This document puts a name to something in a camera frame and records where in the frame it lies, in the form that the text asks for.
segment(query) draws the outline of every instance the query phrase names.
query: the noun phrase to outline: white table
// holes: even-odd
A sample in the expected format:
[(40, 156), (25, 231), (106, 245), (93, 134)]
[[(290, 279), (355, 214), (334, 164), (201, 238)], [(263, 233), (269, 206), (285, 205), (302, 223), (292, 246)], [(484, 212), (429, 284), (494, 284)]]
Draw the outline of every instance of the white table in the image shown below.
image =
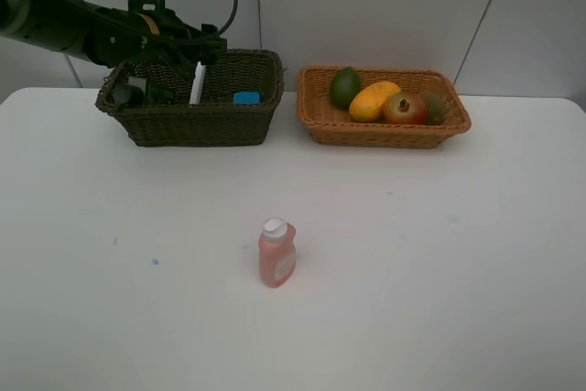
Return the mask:
[(314, 144), (286, 93), (262, 146), (149, 149), (95, 94), (0, 106), (1, 389), (586, 389), (576, 104), (465, 97), (417, 151)]

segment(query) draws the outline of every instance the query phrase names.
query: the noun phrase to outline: blue object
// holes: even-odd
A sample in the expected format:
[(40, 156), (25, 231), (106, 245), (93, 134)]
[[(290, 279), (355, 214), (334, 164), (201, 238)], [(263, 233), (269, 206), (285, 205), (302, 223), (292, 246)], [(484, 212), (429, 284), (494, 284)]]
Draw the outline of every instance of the blue object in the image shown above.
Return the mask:
[(237, 92), (234, 94), (234, 104), (260, 104), (260, 93)]

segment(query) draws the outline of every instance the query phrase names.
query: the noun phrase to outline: yellow mango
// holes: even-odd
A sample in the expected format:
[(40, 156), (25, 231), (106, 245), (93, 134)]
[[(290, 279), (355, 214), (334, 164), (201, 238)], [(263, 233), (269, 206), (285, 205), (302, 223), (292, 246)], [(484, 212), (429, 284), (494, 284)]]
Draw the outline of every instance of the yellow mango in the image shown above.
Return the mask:
[(372, 123), (381, 117), (385, 101), (395, 93), (401, 92), (399, 86), (390, 81), (380, 81), (364, 88), (350, 104), (350, 117), (360, 123)]

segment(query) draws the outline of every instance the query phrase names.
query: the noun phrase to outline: pink bottle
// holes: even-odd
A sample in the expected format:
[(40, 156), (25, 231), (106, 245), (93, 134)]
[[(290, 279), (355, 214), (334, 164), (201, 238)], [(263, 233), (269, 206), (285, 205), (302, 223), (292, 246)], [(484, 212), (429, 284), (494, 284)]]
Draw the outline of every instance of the pink bottle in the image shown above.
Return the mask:
[(265, 229), (258, 239), (258, 266), (260, 279), (270, 288), (281, 286), (295, 269), (295, 232), (295, 227), (284, 220), (273, 218), (265, 222)]

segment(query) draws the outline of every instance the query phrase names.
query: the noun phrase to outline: white bottle cap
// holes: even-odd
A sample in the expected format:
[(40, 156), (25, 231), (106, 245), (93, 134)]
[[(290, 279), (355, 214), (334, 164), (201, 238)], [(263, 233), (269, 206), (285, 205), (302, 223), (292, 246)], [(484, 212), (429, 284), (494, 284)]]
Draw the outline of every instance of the white bottle cap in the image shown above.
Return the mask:
[(265, 230), (263, 236), (266, 240), (273, 243), (281, 242), (287, 236), (287, 222), (283, 219), (273, 217), (265, 222)]

